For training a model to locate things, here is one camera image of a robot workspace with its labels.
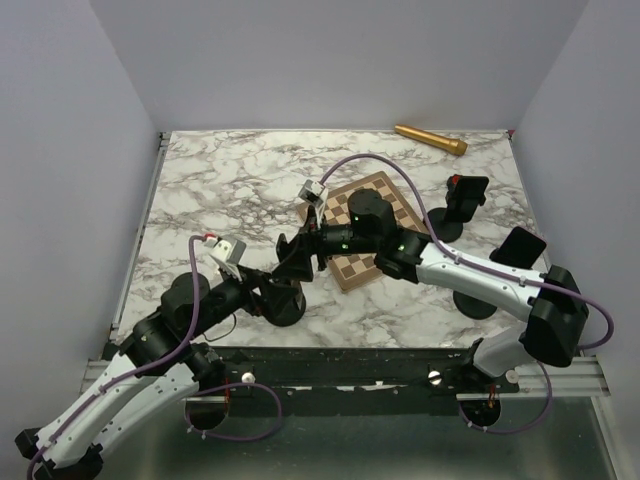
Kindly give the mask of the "red black knob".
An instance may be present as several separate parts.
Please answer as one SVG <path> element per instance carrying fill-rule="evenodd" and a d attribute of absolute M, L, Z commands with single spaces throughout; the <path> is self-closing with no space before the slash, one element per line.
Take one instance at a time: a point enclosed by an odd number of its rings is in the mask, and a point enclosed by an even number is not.
<path fill-rule="evenodd" d="M 457 174 L 450 176 L 448 178 L 448 180 L 447 180 L 447 188 L 448 188 L 448 190 L 449 191 L 454 191 L 456 186 L 457 186 L 457 184 L 458 184 L 458 182 L 459 182 L 459 180 L 461 178 L 462 178 L 462 176 L 461 175 L 457 175 Z"/>

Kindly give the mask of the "black phone on right stand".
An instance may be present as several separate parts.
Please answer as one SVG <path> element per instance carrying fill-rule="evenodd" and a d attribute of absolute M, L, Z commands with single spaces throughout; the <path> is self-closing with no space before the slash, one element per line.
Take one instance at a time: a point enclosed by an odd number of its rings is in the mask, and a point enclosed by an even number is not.
<path fill-rule="evenodd" d="M 547 243 L 523 227 L 514 227 L 502 244 L 492 251 L 490 260 L 519 269 L 531 269 L 543 254 Z"/>

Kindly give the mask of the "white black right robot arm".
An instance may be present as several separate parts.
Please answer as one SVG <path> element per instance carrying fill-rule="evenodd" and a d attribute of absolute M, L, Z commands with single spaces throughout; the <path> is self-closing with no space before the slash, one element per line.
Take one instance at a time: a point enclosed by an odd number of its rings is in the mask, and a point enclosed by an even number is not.
<path fill-rule="evenodd" d="M 399 226 L 391 204 L 370 189 L 349 197 L 348 212 L 349 223 L 329 225 L 308 210 L 292 240 L 279 237 L 274 275 L 310 282 L 330 257 L 371 254 L 391 278 L 447 288 L 507 312 L 519 325 L 475 341 L 460 367 L 462 384 L 474 392 L 533 361 L 558 368 L 572 363 L 589 312 L 570 271 L 519 269 L 439 246 Z"/>

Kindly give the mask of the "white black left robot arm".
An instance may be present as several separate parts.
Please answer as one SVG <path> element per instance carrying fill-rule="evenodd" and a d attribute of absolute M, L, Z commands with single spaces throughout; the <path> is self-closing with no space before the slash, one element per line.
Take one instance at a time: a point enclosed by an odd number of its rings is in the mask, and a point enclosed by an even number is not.
<path fill-rule="evenodd" d="M 295 324 L 306 300 L 298 282 L 244 270 L 210 286 L 201 274 L 178 276 L 159 307 L 140 320 L 108 366 L 56 420 L 15 439 L 30 479 L 93 479 L 131 433 L 166 407 L 209 395 L 227 373 L 212 347 L 196 337 L 244 310 L 276 326 Z"/>

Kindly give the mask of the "gold microphone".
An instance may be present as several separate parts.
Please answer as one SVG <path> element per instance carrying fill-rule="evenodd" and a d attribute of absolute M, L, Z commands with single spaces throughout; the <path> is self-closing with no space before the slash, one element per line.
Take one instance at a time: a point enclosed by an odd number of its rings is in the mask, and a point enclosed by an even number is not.
<path fill-rule="evenodd" d="M 461 139 L 445 137 L 408 125 L 396 124 L 394 126 L 394 132 L 403 137 L 446 151 L 455 156 L 464 155 L 468 148 L 468 144 Z"/>

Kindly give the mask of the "black mounting base plate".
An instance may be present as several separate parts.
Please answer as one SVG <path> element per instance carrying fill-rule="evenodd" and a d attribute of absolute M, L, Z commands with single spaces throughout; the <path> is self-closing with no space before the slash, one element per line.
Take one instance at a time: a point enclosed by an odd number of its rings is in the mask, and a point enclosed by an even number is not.
<path fill-rule="evenodd" d="M 465 368 L 460 349 L 212 347 L 227 379 L 180 401 L 196 421 L 226 416 L 374 416 L 457 412 L 457 398 L 515 393 Z"/>

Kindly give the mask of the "aluminium rail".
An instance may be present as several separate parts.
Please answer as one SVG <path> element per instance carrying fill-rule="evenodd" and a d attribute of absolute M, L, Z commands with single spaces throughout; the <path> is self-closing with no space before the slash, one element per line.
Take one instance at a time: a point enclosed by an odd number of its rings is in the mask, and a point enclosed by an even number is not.
<path fill-rule="evenodd" d="M 609 393 L 594 358 L 568 368 L 527 364 L 491 380 L 469 378 L 460 350 L 221 347 L 186 363 L 133 375 L 125 356 L 103 364 L 79 402 L 103 427 L 138 420 L 178 401 L 261 417 L 285 415 L 454 415 L 459 404 L 494 413 L 507 399 L 601 397 Z"/>

